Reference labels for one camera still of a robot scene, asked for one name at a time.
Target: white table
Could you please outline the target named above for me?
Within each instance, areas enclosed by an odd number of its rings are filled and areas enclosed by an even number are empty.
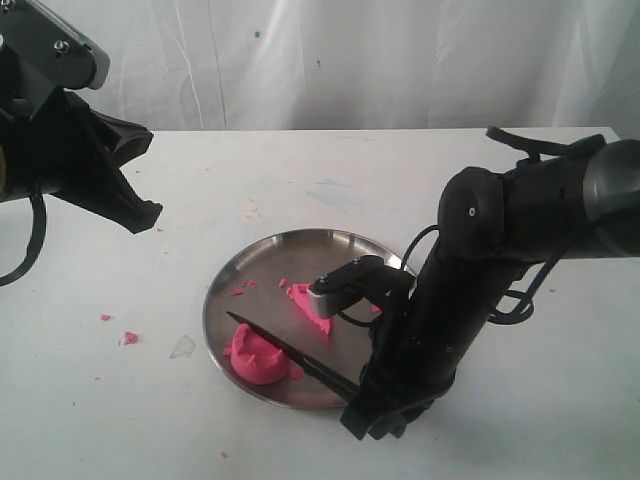
[[[48,198],[40,260],[0,289],[0,478],[639,478],[637,260],[561,263],[535,316],[485,327],[454,387],[401,440],[358,442],[335,412],[264,403],[209,358],[204,295],[242,247],[320,226],[402,252],[435,221],[451,176],[521,157],[476,129],[162,132],[124,169],[164,204],[162,231],[133,236]],[[0,206],[3,270],[29,228],[27,201]],[[120,346],[125,330],[141,342]],[[182,335],[196,349],[171,360]]]

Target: white backdrop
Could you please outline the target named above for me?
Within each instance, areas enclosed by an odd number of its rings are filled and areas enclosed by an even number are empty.
[[[161,130],[609,125],[640,137],[640,0],[46,0],[83,96]]]

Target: stainless steel tray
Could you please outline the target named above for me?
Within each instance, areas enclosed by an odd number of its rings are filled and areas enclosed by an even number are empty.
[[[293,346],[317,358],[358,383],[360,370],[371,354],[366,328],[356,327],[336,317],[333,331],[326,337],[289,299],[287,284],[311,283],[344,263],[362,255],[378,255],[388,265],[399,267],[400,258],[382,245],[359,235],[337,230],[310,229],[279,233],[264,238],[233,257],[216,275],[204,304],[204,331],[213,361],[238,386],[271,403],[295,408],[329,408],[345,402],[316,379],[286,377],[271,385],[252,385],[240,378],[223,356],[237,324],[226,315],[236,312],[266,328]],[[231,297],[242,282],[244,295]],[[375,317],[371,305],[362,301],[347,313],[368,321]]]

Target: pink dough piece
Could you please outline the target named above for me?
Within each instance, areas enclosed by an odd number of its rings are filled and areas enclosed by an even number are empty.
[[[124,332],[124,344],[138,343],[139,337],[137,333]]]
[[[331,327],[333,325],[333,317],[330,318],[320,318],[315,314],[313,309],[311,308],[311,302],[309,301],[309,294],[307,289],[309,288],[309,283],[294,283],[290,288],[287,289],[287,295],[289,298],[296,302],[302,311],[305,313],[307,318],[316,325],[322,333],[325,335],[329,335],[331,333]]]
[[[304,370],[302,370],[300,367],[294,368],[293,370],[291,370],[291,373],[289,373],[289,376],[294,380],[300,380],[303,375]]]
[[[268,385],[289,373],[291,360],[243,323],[231,341],[231,366],[247,382]]]

